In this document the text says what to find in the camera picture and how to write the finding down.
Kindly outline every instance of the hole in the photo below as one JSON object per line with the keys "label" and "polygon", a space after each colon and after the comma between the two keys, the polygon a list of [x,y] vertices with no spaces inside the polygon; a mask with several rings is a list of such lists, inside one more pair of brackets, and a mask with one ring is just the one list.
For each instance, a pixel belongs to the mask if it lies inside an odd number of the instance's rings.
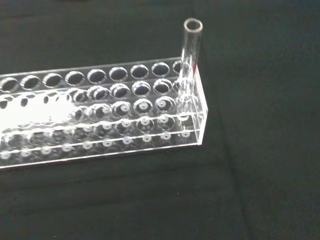
{"label": "hole", "polygon": [[147,133],[154,128],[154,121],[149,118],[143,118],[137,122],[136,127],[142,132]]}
{"label": "hole", "polygon": [[114,116],[123,117],[131,112],[131,105],[126,101],[118,101],[113,104],[112,114]]}
{"label": "hole", "polygon": [[190,32],[200,32],[203,28],[203,25],[201,21],[195,18],[188,18],[184,22],[184,27],[186,30],[189,30]]}
{"label": "hole", "polygon": [[118,123],[115,129],[119,134],[124,135],[124,134],[128,134],[132,130],[132,127],[133,125],[131,122],[124,120]]}
{"label": "hole", "polygon": [[171,89],[172,89],[172,83],[167,79],[159,79],[155,81],[153,85],[153,90],[160,95],[170,92]]}
{"label": "hole", "polygon": [[124,81],[127,79],[128,73],[123,67],[114,67],[110,70],[109,77],[113,81]]}
{"label": "hole", "polygon": [[85,76],[79,71],[71,71],[65,76],[65,81],[71,86],[77,86],[85,81]]}
{"label": "hole", "polygon": [[168,75],[170,71],[169,66],[164,62],[155,63],[151,69],[153,74],[157,77],[164,77]]}
{"label": "hole", "polygon": [[21,107],[23,108],[26,107],[28,105],[28,102],[29,102],[28,98],[22,98],[20,101]]}
{"label": "hole", "polygon": [[37,76],[29,75],[21,80],[22,88],[32,90],[39,86],[40,79]]}
{"label": "hole", "polygon": [[149,75],[149,70],[144,65],[135,65],[131,68],[131,75],[135,79],[145,79]]}
{"label": "hole", "polygon": [[105,116],[105,114],[106,114],[106,110],[105,110],[105,108],[103,106],[100,106],[95,110],[95,116],[98,119],[103,118]]}
{"label": "hole", "polygon": [[73,112],[73,118],[75,120],[81,120],[84,116],[84,112],[82,111],[82,109],[77,109]]}
{"label": "hole", "polygon": [[130,94],[129,88],[126,85],[121,83],[112,85],[112,87],[110,88],[110,91],[111,91],[111,95],[116,99],[124,98]]}
{"label": "hole", "polygon": [[99,124],[94,128],[94,132],[99,138],[103,138],[107,136],[111,131],[112,131],[111,124]]}
{"label": "hole", "polygon": [[87,78],[91,83],[98,84],[104,82],[107,75],[101,69],[93,69],[88,73]]}
{"label": "hole", "polygon": [[105,89],[97,89],[93,94],[95,100],[104,100],[107,96],[107,90]]}
{"label": "hole", "polygon": [[165,116],[164,118],[159,118],[157,123],[162,130],[170,130],[174,127],[176,121],[173,117]]}
{"label": "hole", "polygon": [[147,95],[150,89],[150,85],[145,81],[137,81],[132,85],[132,91],[137,96]]}
{"label": "hole", "polygon": [[49,102],[49,97],[48,96],[45,96],[44,98],[43,98],[43,103],[44,104],[47,104]]}
{"label": "hole", "polygon": [[180,83],[179,80],[176,80],[176,81],[173,83],[173,90],[175,90],[176,92],[178,92],[179,89],[181,89],[181,83]]}
{"label": "hole", "polygon": [[128,89],[126,88],[121,88],[115,93],[116,98],[123,98],[126,94],[128,93]]}
{"label": "hole", "polygon": [[173,64],[173,70],[178,74],[181,71],[181,60],[176,61]]}
{"label": "hole", "polygon": [[138,114],[147,114],[152,111],[153,105],[147,99],[139,99],[134,103],[133,109]]}
{"label": "hole", "polygon": [[160,110],[160,112],[165,113],[165,112],[169,112],[173,109],[175,102],[171,97],[163,96],[163,97],[158,98],[155,101],[155,105]]}
{"label": "hole", "polygon": [[73,132],[74,138],[78,141],[81,141],[87,138],[88,135],[89,135],[89,131],[85,127],[77,127]]}
{"label": "hole", "polygon": [[43,79],[43,84],[46,85],[48,88],[55,88],[62,82],[62,76],[56,73],[49,73]]}
{"label": "hole", "polygon": [[1,100],[0,101],[0,109],[6,109],[8,106],[8,100]]}
{"label": "hole", "polygon": [[78,90],[76,93],[74,93],[72,99],[76,103],[83,103],[87,99],[87,91]]}
{"label": "hole", "polygon": [[0,82],[0,90],[5,93],[11,93],[18,87],[18,81],[12,77],[7,77]]}

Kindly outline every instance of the black tablecloth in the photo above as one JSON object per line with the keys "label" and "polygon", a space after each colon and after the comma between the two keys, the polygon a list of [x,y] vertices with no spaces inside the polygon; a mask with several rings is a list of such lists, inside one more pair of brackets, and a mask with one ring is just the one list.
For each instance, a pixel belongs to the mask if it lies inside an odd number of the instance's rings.
{"label": "black tablecloth", "polygon": [[320,239],[316,0],[0,1],[0,74],[180,55],[204,25],[199,147],[0,172],[0,239]]}

